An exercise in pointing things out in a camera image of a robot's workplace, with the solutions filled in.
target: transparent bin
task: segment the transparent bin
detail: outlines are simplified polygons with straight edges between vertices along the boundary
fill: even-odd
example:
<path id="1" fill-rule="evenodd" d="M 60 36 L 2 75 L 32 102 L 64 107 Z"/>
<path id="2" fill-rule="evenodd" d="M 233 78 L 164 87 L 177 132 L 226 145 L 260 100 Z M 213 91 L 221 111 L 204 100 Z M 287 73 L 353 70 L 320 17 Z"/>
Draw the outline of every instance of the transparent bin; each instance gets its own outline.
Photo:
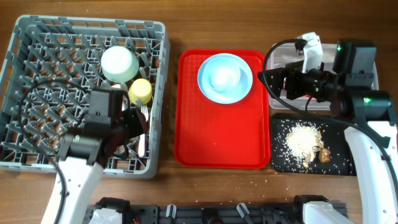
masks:
<path id="1" fill-rule="evenodd" d="M 16 121 L 17 105 L 34 82 L 53 77 L 64 78 L 87 90 L 115 84 L 104 77 L 100 65 L 103 52 L 115 45 L 128 48 L 139 59 L 139 74 L 134 79 L 144 77 L 152 85 L 152 104 L 148 105 L 152 126 L 146 133 L 149 146 L 144 157 L 134 155 L 136 138 L 127 145 L 130 156 L 109 158 L 103 175 L 131 179 L 155 176 L 170 53 L 165 26 L 154 21 L 81 17 L 18 18 L 0 73 L 0 169 L 55 172 L 21 134 Z M 54 139 L 77 123 L 81 112 L 88 110 L 89 99 L 89 93 L 71 86 L 56 83 L 40 86 L 22 105 L 25 130 L 54 158 L 59 149 Z"/>
<path id="2" fill-rule="evenodd" d="M 329 72 L 335 73 L 332 68 L 333 68 L 333 61 L 335 60 L 335 54 L 336 54 L 336 44 L 322 44 L 322 50 L 323 50 L 323 62 L 325 63 L 325 70 Z M 298 53 L 296 52 L 296 49 L 294 47 L 294 44 L 284 44 L 274 50 L 274 52 L 271 54 L 270 59 L 268 60 L 267 68 L 268 69 L 273 69 L 273 68 L 283 68 L 287 63 L 291 62 L 297 62 L 300 60 L 304 60 L 304 56 L 299 56 Z M 377 71 L 376 71 L 376 64 L 373 64 L 373 73 L 374 73 L 374 81 L 372 85 L 372 89 L 378 90 L 379 89 L 379 82 L 377 79 Z M 304 110 L 305 109 L 305 104 L 308 100 L 308 97 L 303 96 L 300 98 L 297 98 L 295 100 L 288 100 L 286 99 L 286 91 L 282 90 L 280 93 L 280 98 L 284 100 L 285 102 L 289 103 L 290 105 Z M 282 109 L 286 110 L 287 108 L 283 105 L 281 105 L 277 100 L 273 99 L 270 95 L 268 95 L 269 99 L 269 106 L 273 109 Z M 329 109 L 330 102 L 323 102 L 323 103 L 317 103 L 316 99 L 311 99 L 310 103 L 308 104 L 308 110 L 330 110 Z"/>

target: yellow cup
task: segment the yellow cup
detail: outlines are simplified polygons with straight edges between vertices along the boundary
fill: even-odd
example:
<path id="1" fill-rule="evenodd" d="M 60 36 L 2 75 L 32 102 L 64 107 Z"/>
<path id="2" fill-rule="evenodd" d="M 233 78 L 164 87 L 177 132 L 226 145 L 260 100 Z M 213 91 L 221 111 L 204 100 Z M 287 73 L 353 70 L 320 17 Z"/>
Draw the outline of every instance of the yellow cup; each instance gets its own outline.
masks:
<path id="1" fill-rule="evenodd" d="M 141 101 L 143 105 L 146 105 L 152 98 L 152 87 L 148 80 L 139 78 L 129 89 L 129 99 L 132 103 L 137 105 L 137 99 Z"/>

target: plastic bin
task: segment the plastic bin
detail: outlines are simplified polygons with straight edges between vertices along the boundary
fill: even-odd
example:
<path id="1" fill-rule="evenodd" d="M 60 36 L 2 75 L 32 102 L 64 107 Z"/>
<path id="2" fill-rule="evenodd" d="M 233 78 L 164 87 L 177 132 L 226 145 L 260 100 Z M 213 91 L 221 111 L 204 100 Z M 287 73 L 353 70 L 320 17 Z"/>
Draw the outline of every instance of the plastic bin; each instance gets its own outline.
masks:
<path id="1" fill-rule="evenodd" d="M 333 68 L 333 62 L 335 60 L 336 48 L 337 48 L 336 44 L 322 44 L 323 62 L 325 63 L 325 70 L 328 70 L 330 72 L 333 72 L 332 68 Z M 274 52 L 271 54 L 271 57 L 267 63 L 267 69 L 282 68 L 285 67 L 287 63 L 297 62 L 299 60 L 304 60 L 304 56 L 298 55 L 294 47 L 294 44 L 284 44 L 276 48 Z M 376 64 L 373 64 L 373 73 L 374 73 L 374 81 L 372 89 L 378 90 L 379 82 L 377 79 Z M 268 98 L 269 98 L 269 106 L 271 106 L 273 109 L 283 109 L 283 110 L 287 109 L 285 106 L 281 105 L 277 100 L 273 99 L 270 95 L 268 95 Z M 282 92 L 280 93 L 280 98 L 285 102 L 301 110 L 305 109 L 305 103 L 308 100 L 308 97 L 306 96 L 297 98 L 295 100 L 288 100 L 286 99 L 285 90 L 282 90 Z M 308 110 L 330 110 L 329 106 L 330 102 L 317 103 L 316 99 L 312 99 L 311 102 L 308 104 Z"/>
<path id="2" fill-rule="evenodd" d="M 155 176 L 159 158 L 162 98 L 169 66 L 170 42 L 161 22 L 55 16 L 21 16 L 11 35 L 0 73 L 0 169 L 55 172 L 43 157 L 24 141 L 16 122 L 22 94 L 34 81 L 66 78 L 83 88 L 110 86 L 100 66 L 104 50 L 122 45 L 139 58 L 141 75 L 152 84 L 153 103 L 147 133 L 148 151 L 142 158 L 112 157 L 104 176 L 148 179 Z M 77 122 L 87 110 L 89 96 L 65 85 L 41 86 L 24 102 L 22 122 L 39 147 L 55 157 L 56 135 Z M 132 151 L 135 144 L 128 145 Z"/>

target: wooden surface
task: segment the wooden surface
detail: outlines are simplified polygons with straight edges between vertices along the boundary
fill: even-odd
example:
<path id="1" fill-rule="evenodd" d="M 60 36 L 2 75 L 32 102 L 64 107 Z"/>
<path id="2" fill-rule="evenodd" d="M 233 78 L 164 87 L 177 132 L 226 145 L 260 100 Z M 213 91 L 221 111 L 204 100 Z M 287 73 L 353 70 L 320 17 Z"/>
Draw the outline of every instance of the wooden surface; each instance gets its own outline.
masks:
<path id="1" fill-rule="evenodd" d="M 310 31 L 320 35 L 323 43 L 336 43 L 341 37 L 370 39 L 378 47 L 380 87 L 390 91 L 398 104 L 398 16 L 397 5 L 392 2 L 0 0 L 0 59 L 5 56 L 16 19 L 23 14 L 161 21 L 172 48 L 158 174 L 152 180 L 105 178 L 91 202 L 116 197 L 133 204 L 259 204 L 319 194 L 347 203 L 350 219 L 361 223 L 355 177 L 283 174 L 269 166 L 262 170 L 226 170 L 179 165 L 173 155 L 178 58 L 192 48 L 253 49 L 265 54 L 272 44 Z M 39 223 L 54 178 L 55 174 L 0 172 L 0 223 Z"/>

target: red tray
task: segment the red tray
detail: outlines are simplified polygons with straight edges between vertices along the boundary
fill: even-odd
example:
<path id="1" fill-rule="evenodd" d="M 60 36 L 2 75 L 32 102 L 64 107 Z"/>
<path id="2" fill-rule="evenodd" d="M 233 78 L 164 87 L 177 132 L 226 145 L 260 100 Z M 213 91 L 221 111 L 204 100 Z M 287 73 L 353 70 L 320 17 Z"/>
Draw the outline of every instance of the red tray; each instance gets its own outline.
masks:
<path id="1" fill-rule="evenodd" d="M 241 57 L 253 85 L 241 101 L 222 105 L 199 89 L 200 65 L 215 54 Z M 260 169 L 271 156 L 268 92 L 257 79 L 264 56 L 255 50 L 192 49 L 180 57 L 174 156 L 184 166 Z"/>

